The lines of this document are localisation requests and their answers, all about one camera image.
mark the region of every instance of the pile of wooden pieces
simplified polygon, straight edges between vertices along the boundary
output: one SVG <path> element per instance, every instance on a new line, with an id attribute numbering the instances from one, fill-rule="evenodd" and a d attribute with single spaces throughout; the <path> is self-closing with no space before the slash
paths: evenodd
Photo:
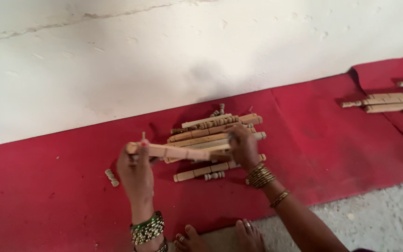
<path id="1" fill-rule="evenodd" d="M 363 100 L 341 103 L 342 108 L 362 106 L 367 113 L 393 112 L 403 110 L 403 93 L 370 94 Z"/>
<path id="2" fill-rule="evenodd" d="M 223 113 L 225 105 L 220 105 L 220 113 Z M 171 129 L 171 136 L 167 140 L 165 146 L 187 148 L 191 150 L 208 151 L 217 155 L 224 154 L 230 157 L 229 150 L 231 146 L 228 143 L 228 134 L 223 133 L 227 128 L 233 126 L 242 126 L 247 128 L 257 140 L 265 139 L 265 132 L 256 132 L 254 125 L 262 123 L 262 117 L 255 113 L 251 113 L 242 117 L 233 116 L 232 114 L 218 115 L 215 111 L 209 118 L 201 119 L 193 122 L 186 122 L 181 125 L 182 129 Z M 165 157 L 166 163 L 172 163 L 182 158 Z M 260 160 L 266 159 L 264 154 L 260 155 Z M 212 162 L 217 162 L 215 158 L 211 158 Z M 238 167 L 234 161 L 228 161 L 213 164 L 204 168 L 190 170 L 187 172 L 174 175 L 174 181 L 183 181 L 202 176 L 205 180 L 224 178 L 225 170 Z"/>

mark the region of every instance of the foot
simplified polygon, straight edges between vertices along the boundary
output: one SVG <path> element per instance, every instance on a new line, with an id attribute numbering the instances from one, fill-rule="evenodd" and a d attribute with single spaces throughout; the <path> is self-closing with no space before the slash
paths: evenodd
<path id="1" fill-rule="evenodd" d="M 191 225 L 186 225 L 184 228 L 187 236 L 182 234 L 176 235 L 174 241 L 176 252 L 210 252 L 208 244 L 197 234 L 195 228 Z"/>
<path id="2" fill-rule="evenodd" d="M 236 222 L 236 232 L 242 252 L 265 252 L 264 236 L 246 219 Z"/>

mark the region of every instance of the white wall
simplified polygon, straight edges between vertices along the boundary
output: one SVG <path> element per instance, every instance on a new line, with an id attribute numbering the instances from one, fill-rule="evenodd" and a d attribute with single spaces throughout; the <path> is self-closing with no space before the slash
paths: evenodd
<path id="1" fill-rule="evenodd" d="M 0 144 L 401 56 L 399 0 L 0 0 Z"/>

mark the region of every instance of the hand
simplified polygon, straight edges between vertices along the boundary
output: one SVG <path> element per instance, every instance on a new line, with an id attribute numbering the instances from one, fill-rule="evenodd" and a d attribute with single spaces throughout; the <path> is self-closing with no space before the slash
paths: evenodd
<path id="1" fill-rule="evenodd" d="M 125 147 L 117 161 L 117 173 L 132 208 L 132 223 L 148 220 L 153 212 L 152 165 L 158 158 L 149 160 L 149 141 L 141 140 L 138 155 L 129 155 Z"/>
<path id="2" fill-rule="evenodd" d="M 236 163 L 240 164 L 247 173 L 251 173 L 259 164 L 256 138 L 244 127 L 234 126 L 225 130 L 233 134 L 230 141 L 232 155 Z"/>

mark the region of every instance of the gold bangle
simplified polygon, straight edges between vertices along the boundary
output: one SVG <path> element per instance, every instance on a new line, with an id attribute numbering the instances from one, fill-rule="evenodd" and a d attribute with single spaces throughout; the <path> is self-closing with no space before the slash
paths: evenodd
<path id="1" fill-rule="evenodd" d="M 256 189 L 260 189 L 268 182 L 274 180 L 274 175 L 267 167 L 264 166 L 263 163 L 260 163 L 247 176 L 247 180 L 249 181 L 250 185 L 253 185 Z"/>
<path id="2" fill-rule="evenodd" d="M 155 252 L 167 252 L 168 250 L 169 250 L 169 246 L 167 245 L 167 239 L 166 239 L 166 237 L 164 237 L 164 240 L 161 243 L 160 248 Z"/>
<path id="3" fill-rule="evenodd" d="M 136 245 L 146 243 L 156 238 L 164 231 L 164 220 L 160 211 L 156 211 L 152 217 L 141 224 L 130 225 L 132 243 Z"/>
<path id="4" fill-rule="evenodd" d="M 290 194 L 289 190 L 285 190 L 283 191 L 283 193 L 281 193 L 279 195 L 279 197 L 270 205 L 270 208 L 275 208 L 279 203 L 281 203 L 281 201 L 283 201 L 283 199 L 285 199 L 285 197 L 287 197 Z"/>

